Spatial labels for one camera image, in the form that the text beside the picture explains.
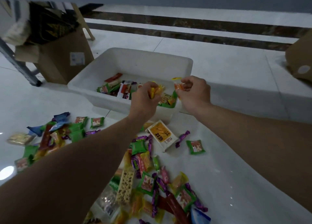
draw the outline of hand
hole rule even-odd
[[[181,79],[185,91],[177,89],[184,108],[193,116],[197,116],[203,108],[212,105],[210,102],[210,86],[206,80],[189,76]]]
[[[149,98],[151,88],[156,88],[158,85],[153,82],[143,84],[136,92],[133,92],[131,97],[131,107],[129,117],[140,120],[142,123],[147,122],[156,112],[158,102],[161,100],[160,95],[155,95],[153,99]]]

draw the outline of cardboard box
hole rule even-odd
[[[298,79],[312,82],[312,30],[292,44],[285,52],[288,70]]]
[[[47,82],[56,84],[68,84],[94,60],[81,26],[44,45],[17,46],[15,59],[34,63]]]

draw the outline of person's left hand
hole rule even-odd
[[[131,95],[131,107],[129,117],[132,119],[147,122],[156,112],[158,102],[161,96],[156,94],[153,99],[149,98],[151,88],[156,88],[158,85],[153,82],[146,82],[142,87]]]

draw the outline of brown marble stripe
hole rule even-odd
[[[217,20],[198,20],[164,16],[152,16],[130,13],[111,13],[92,11],[84,15],[85,18],[112,20],[128,23],[174,26],[192,29],[205,29],[223,32],[248,33],[276,37],[300,38],[310,28],[288,27],[266,24],[238,23]]]
[[[223,45],[259,48],[259,49],[266,49],[266,50],[285,51],[291,45],[291,44],[286,44],[286,43],[247,40],[247,39],[230,38],[230,37],[219,37],[219,36],[210,36],[210,35],[202,35],[202,34],[195,34],[195,33],[179,33],[179,32],[164,31],[164,30],[143,29],[143,28],[95,24],[95,23],[87,23],[87,24],[90,29],[100,29],[100,30],[113,31],[113,32],[122,32],[122,33],[134,33],[134,34],[141,34],[141,35],[148,35],[148,36],[175,38],[175,39],[190,40],[190,41],[197,41],[197,42],[209,42],[209,43],[216,43],[216,44],[223,44]]]

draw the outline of white plastic bin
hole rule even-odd
[[[104,80],[120,72],[122,80],[138,83],[155,81],[166,86],[166,93],[174,91],[173,77],[191,75],[193,60],[186,57],[125,49],[110,48],[92,61],[69,83],[68,88],[84,95],[94,106],[128,114],[130,100],[117,98],[96,91]],[[157,107],[152,121],[162,120],[168,123],[175,112],[181,109],[178,101],[175,108]]]

